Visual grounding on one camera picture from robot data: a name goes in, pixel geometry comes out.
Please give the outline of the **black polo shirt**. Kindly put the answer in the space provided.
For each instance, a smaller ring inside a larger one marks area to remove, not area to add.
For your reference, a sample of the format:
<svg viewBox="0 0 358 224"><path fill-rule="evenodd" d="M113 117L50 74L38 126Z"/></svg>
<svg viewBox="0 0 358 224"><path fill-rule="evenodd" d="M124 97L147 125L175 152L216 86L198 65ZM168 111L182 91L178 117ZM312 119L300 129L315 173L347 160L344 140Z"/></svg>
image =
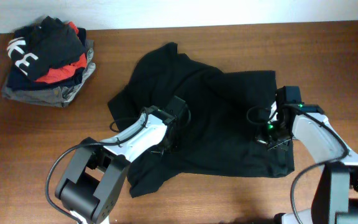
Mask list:
<svg viewBox="0 0 358 224"><path fill-rule="evenodd" d="M144 107L164 107L183 99L190 115L179 132L176 151L145 151L130 166L130 195L156 192L185 172L232 177L285 177L295 169L293 144L267 149L256 143L255 122L267 119L277 89L273 70L224 73L178 52L170 42L144 55L129 83L108 102L119 130Z"/></svg>

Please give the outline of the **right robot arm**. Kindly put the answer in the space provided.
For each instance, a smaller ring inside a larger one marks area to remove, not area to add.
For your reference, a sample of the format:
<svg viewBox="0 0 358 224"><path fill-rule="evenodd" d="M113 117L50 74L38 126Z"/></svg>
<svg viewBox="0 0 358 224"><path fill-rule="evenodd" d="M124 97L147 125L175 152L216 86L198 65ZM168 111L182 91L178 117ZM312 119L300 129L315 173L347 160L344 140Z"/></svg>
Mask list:
<svg viewBox="0 0 358 224"><path fill-rule="evenodd" d="M330 125L318 105L302 102L297 86L284 86L275 92L267 120L258 123L255 140L267 149L278 149L299 140L314 164L302 170L290 188L290 213L278 213L275 223L358 223L358 154ZM295 187L300 177L319 167L322 170L310 208L298 211Z"/></svg>

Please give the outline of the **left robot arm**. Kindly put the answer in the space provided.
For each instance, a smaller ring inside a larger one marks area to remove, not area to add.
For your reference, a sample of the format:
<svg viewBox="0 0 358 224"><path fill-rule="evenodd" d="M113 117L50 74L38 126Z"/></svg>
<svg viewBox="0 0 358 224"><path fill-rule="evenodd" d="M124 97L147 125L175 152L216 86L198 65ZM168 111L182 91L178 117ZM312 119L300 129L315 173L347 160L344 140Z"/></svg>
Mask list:
<svg viewBox="0 0 358 224"><path fill-rule="evenodd" d="M158 156L176 151L179 131L190 120L188 105L174 96L164 108L142 108L132 125L111 138L82 140L53 163L47 176L51 178L58 163L74 153L55 189L62 205L52 202L49 182L47 202L77 223L108 223L131 164L146 151Z"/></svg>

